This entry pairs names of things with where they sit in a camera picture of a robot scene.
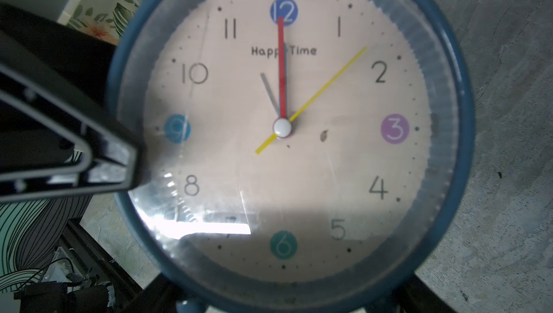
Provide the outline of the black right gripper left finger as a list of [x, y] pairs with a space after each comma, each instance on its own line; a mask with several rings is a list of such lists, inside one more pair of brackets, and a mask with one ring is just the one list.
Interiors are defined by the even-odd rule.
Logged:
[[177, 302], [184, 292], [159, 274], [123, 310], [123, 313], [176, 313]]

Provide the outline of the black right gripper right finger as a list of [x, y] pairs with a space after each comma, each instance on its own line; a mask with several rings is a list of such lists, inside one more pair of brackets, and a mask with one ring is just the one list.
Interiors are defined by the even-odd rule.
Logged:
[[396, 288], [395, 298], [403, 311], [408, 313], [456, 313], [417, 275], [412, 275]]

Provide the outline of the blue round alarm clock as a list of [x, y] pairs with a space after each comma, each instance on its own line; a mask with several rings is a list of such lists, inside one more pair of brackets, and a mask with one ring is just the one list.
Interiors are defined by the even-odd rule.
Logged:
[[107, 104], [145, 143], [119, 193], [182, 291], [227, 312], [351, 312], [447, 231], [475, 144], [433, 0], [144, 0]]

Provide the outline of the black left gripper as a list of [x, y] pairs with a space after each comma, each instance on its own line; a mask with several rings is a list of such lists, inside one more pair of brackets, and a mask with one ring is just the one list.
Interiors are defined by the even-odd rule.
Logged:
[[1, 202], [137, 187], [141, 143], [99, 106], [115, 46], [7, 3], [1, 31]]

